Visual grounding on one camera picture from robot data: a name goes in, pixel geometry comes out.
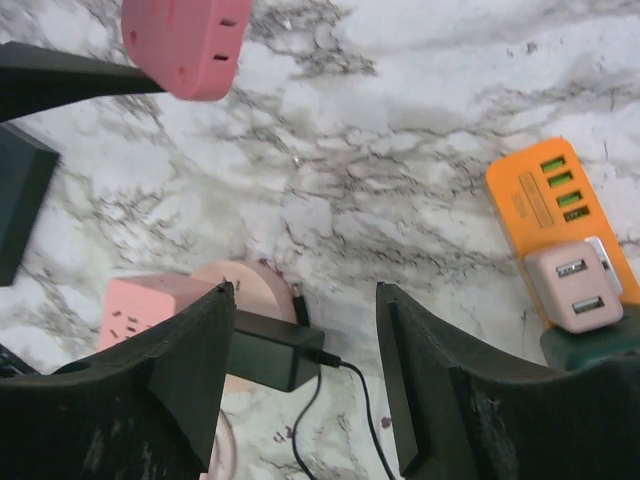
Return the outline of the pink cube socket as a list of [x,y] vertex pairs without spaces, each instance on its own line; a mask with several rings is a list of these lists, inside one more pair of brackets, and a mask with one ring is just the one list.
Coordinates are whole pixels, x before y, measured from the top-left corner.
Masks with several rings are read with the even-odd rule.
[[97,350],[110,348],[173,317],[213,287],[175,273],[112,279],[106,290]]

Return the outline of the orange power strip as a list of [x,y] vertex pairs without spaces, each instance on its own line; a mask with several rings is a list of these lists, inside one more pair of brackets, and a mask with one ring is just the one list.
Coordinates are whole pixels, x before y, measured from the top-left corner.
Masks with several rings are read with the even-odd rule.
[[568,141],[550,138],[498,159],[488,167],[485,182],[495,215],[545,328],[553,322],[526,273],[524,258],[556,243],[599,238],[611,272],[620,281],[621,302],[639,304],[638,281]]

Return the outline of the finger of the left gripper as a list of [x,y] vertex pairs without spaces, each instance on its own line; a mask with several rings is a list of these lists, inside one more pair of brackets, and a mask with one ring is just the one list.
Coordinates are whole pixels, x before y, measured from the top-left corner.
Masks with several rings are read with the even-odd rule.
[[20,42],[1,45],[1,121],[91,98],[161,93],[141,70]]

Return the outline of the black power adapter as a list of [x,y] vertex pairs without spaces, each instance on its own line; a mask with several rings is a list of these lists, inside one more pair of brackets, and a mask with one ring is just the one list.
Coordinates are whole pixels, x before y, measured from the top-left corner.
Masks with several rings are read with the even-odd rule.
[[320,330],[238,310],[224,391],[262,385],[292,392],[318,375],[324,343]]

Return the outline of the dusty pink small charger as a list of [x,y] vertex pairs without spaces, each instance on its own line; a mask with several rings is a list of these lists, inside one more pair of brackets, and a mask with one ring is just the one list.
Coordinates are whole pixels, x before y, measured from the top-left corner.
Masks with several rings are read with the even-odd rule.
[[555,326],[580,334],[622,319],[622,285],[600,238],[532,252],[524,268],[543,314]]

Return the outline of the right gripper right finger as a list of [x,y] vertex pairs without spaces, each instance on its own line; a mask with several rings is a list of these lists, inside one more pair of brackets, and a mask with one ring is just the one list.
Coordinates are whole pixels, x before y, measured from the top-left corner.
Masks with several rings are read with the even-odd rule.
[[639,353],[539,365],[449,324],[394,284],[378,330],[405,479],[635,479]]

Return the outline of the green cube socket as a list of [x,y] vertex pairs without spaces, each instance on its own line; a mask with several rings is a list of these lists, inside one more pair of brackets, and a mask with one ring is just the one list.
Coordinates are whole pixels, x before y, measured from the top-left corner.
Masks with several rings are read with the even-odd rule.
[[573,334],[553,327],[545,330],[540,346],[550,368],[574,371],[614,356],[639,353],[639,306],[624,305],[622,319],[597,330]]

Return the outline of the coral pink square charger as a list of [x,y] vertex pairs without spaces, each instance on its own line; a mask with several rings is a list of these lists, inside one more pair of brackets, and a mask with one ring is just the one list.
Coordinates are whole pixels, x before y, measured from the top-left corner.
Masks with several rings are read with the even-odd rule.
[[124,0],[121,33],[129,59],[183,100],[217,101],[230,91],[250,0]]

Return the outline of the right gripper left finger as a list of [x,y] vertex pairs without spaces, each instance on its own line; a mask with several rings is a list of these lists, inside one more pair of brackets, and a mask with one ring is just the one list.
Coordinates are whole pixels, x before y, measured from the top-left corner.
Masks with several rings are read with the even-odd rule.
[[234,288],[49,375],[1,381],[4,479],[197,479],[213,450]]

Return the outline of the pink round power hub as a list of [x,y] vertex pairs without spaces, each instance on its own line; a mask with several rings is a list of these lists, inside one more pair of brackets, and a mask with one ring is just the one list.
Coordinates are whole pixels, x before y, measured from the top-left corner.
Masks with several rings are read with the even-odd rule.
[[[269,266],[266,260],[211,262],[197,269],[191,277],[209,283],[233,283],[236,305],[240,310],[284,322],[297,322],[292,289],[282,278],[282,274]],[[221,410],[209,469],[200,478],[232,479],[236,465],[237,448],[233,429],[225,412]]]

